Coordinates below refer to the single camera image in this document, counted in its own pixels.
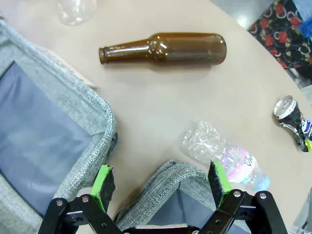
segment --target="transparent plastic cup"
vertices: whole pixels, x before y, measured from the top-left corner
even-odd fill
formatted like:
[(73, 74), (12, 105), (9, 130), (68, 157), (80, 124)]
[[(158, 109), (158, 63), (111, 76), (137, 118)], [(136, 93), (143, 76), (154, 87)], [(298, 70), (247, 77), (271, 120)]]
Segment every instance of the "transparent plastic cup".
[(65, 25), (86, 22), (97, 10), (97, 0), (57, 0), (58, 18)]

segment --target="bottle neck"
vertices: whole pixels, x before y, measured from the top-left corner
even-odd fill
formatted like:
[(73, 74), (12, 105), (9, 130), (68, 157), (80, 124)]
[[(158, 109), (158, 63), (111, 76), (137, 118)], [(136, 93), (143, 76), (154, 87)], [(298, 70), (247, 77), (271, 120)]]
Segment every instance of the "bottle neck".
[(148, 60), (150, 45), (147, 39), (99, 48), (100, 62), (126, 62)]

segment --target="pink label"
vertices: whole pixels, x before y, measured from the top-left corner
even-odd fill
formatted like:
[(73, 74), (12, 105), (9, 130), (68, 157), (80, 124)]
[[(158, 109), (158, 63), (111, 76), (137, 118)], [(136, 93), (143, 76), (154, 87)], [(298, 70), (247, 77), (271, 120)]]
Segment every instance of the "pink label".
[(237, 146), (227, 151), (222, 162), (222, 166), (230, 165), (231, 168), (226, 170), (227, 177), (230, 182), (234, 183), (244, 183), (247, 181), (255, 164), (255, 158), (247, 150)]

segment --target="bottle mouth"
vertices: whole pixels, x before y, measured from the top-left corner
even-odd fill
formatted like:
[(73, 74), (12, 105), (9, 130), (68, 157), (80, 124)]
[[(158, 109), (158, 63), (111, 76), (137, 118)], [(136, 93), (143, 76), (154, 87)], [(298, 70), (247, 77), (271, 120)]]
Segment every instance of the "bottle mouth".
[(106, 47), (98, 49), (99, 61), (101, 64), (107, 63), (106, 61)]

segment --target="can top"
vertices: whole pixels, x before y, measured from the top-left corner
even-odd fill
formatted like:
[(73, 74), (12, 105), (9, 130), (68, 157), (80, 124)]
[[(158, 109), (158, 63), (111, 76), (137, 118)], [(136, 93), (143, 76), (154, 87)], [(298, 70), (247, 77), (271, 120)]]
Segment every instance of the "can top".
[(292, 96), (286, 96), (277, 102), (273, 113), (277, 119), (285, 118), (293, 112), (296, 104), (297, 101)]

